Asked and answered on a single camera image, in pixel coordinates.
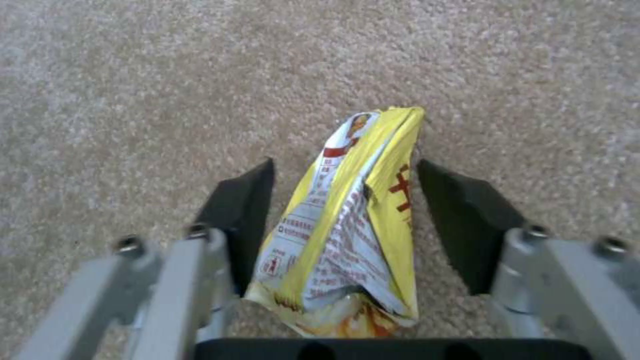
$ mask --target black rubber pad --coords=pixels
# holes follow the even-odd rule
[[[489,293],[504,234],[525,218],[486,181],[424,159],[418,177],[451,266],[471,295]]]
[[[231,271],[240,296],[251,281],[264,236],[274,175],[275,166],[269,158],[239,177],[222,181],[194,221],[227,234]]]

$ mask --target yellow snack bag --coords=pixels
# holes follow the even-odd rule
[[[371,337],[418,319],[409,169],[422,108],[357,113],[265,239],[245,297],[304,336]]]

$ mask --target red chinese character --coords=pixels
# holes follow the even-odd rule
[[[409,170],[409,166],[407,164],[404,164],[401,168],[400,171],[396,174],[396,179],[398,180],[398,184],[391,186],[389,188],[389,191],[392,193],[396,193],[400,190],[402,190],[402,192],[404,193],[404,197],[406,198],[406,202],[400,204],[400,206],[398,206],[396,209],[400,212],[403,212],[404,210],[407,210],[411,205],[409,203],[409,182],[404,178],[404,176],[402,175],[402,173],[404,171]]]

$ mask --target gray metal arm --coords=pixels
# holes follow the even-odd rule
[[[548,239],[512,229],[492,288],[490,311],[508,335],[543,337],[540,320],[594,359],[640,354],[640,263],[620,244]]]
[[[156,281],[157,254],[115,254],[82,265],[17,356],[30,359],[89,359],[109,324],[130,324]]]

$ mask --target bolt head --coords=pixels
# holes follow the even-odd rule
[[[593,245],[596,255],[610,260],[621,260],[629,252],[629,244],[613,236],[601,236]]]
[[[116,241],[113,252],[125,258],[137,259],[144,255],[145,247],[139,236],[128,235]]]
[[[522,228],[522,237],[525,241],[546,240],[549,238],[549,231],[542,225],[526,224]]]

